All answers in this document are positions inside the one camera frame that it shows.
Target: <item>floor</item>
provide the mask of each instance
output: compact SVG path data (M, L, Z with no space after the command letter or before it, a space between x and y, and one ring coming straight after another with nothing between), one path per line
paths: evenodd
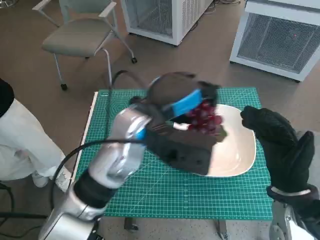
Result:
M61 70L69 86L60 89L54 58L41 50L42 41L55 27L31 8L38 0L20 0L10 9L0 9L0 77L8 81L16 98L41 122L47 134L68 153L79 145L95 91L108 81L104 55L84 60L61 57ZM107 44L111 51L112 72L126 69L138 73L145 81L163 73L189 71L198 78L223 87L256 87L262 106L278 111L298 129L320 131L320 65L316 65L304 82L292 80L246 67L229 64L233 41L244 4L218 5L216 11L204 15L198 27L190 32L179 47L156 40L127 35L120 4L117 15L121 32L138 59L130 56L114 39ZM62 17L57 0L46 12L60 23ZM117 82L117 88L137 88L129 78ZM48 188L36 188L31 178L13 181L16 211L48 214ZM9 209L9 198L0 192L0 211ZM10 220L0 232L22 233L41 224L40 220ZM140 231L123 230L122 218L106 218L100 231L109 239L139 240L217 240L211 220L139 219ZM230 239L268 239L268 222L228 221ZM23 239L37 239L38 230Z

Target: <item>white plate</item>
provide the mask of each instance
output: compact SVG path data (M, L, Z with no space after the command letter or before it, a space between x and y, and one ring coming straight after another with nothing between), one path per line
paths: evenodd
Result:
M244 174L256 159L256 138L252 130L242 126L240 110L228 105L217 104L216 114L223 118L227 137L212 147L210 169L206 177L233 177ZM188 124L173 125L186 130Z

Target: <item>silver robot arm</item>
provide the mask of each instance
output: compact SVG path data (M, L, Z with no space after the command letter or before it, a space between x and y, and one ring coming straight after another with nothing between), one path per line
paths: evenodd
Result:
M150 118L126 108L115 118L110 139L131 139ZM110 143L101 146L86 172L70 186L42 227L39 240L97 240L98 223L107 203L139 168L145 146Z

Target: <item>table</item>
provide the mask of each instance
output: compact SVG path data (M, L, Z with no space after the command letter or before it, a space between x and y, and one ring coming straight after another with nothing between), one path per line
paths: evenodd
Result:
M109 129L114 117L143 90L121 89L112 93ZM221 88L218 103L242 110L246 105L260 108L254 87ZM96 92L85 127L82 144L105 137L108 91ZM257 141L256 159L245 174L229 178L209 178L173 169L151 152L145 151L140 169L118 190L105 216L132 218L183 218L219 220L220 234L226 234L225 220L271 220L272 199L266 187L270 177L263 149ZM73 180L87 168L99 146L79 153Z

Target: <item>white pants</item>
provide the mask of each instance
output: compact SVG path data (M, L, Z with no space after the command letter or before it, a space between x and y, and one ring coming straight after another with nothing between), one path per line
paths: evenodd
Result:
M36 117L15 99L0 117L0 181L25 178L34 171L51 177L64 157Z

